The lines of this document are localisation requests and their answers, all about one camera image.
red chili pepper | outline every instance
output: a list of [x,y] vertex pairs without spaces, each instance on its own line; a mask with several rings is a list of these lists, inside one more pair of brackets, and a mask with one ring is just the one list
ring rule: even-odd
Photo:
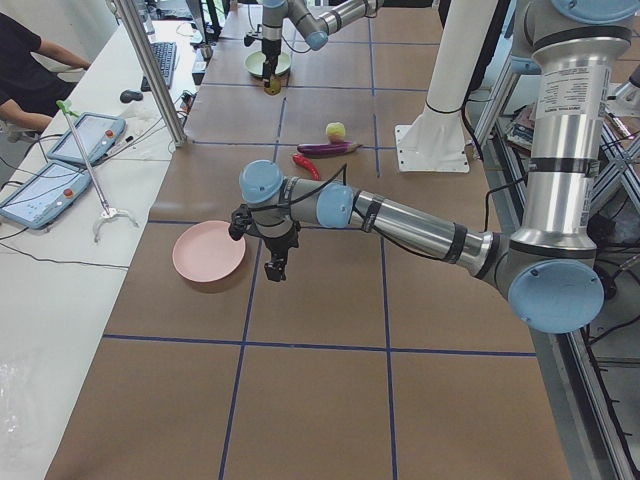
[[311,160],[300,153],[294,153],[293,155],[291,155],[291,158],[293,159],[293,163],[301,166],[306,170],[309,170],[309,172],[311,173],[311,178],[313,178],[314,180],[320,180],[320,173]]

light blue joint cap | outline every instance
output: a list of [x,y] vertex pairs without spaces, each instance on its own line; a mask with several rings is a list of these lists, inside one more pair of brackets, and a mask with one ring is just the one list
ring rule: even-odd
[[530,58],[511,55],[511,70],[520,75],[540,75],[540,66]]
[[311,50],[316,51],[324,47],[329,41],[329,35],[326,32],[312,32],[304,39]]
[[352,208],[353,190],[346,185],[330,183],[318,196],[318,223],[325,228],[344,228],[349,225]]
[[568,333],[600,312],[604,289],[598,275],[577,260],[547,260],[526,268],[509,288],[520,320],[547,333]]
[[640,0],[551,0],[565,17],[590,25],[616,23],[640,9]]
[[262,8],[280,8],[287,0],[262,0]]
[[256,160],[242,169],[240,189],[247,203],[262,203],[280,190],[284,175],[280,167],[269,160]]

green bowl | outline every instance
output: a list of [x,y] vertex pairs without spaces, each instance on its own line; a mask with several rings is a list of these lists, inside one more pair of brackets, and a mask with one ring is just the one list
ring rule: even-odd
[[[264,53],[253,52],[244,61],[247,71],[254,77],[262,78],[262,64],[264,63]],[[276,67],[276,75],[284,75],[291,68],[291,57],[287,53],[281,53],[278,56],[278,66]]]

purple eggplant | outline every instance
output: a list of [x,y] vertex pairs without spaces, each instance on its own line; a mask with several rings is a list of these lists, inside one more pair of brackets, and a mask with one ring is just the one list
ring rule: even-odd
[[301,143],[298,151],[309,157],[335,157],[355,151],[362,144],[355,142]]

green handle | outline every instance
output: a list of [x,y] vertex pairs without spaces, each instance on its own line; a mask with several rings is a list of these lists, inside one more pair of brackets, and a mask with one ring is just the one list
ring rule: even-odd
[[57,100],[56,101],[56,105],[58,106],[58,108],[60,110],[62,110],[62,113],[64,113],[65,115],[71,115],[72,117],[79,117],[80,115],[78,115],[76,112],[74,112],[73,110],[71,110],[71,100]]

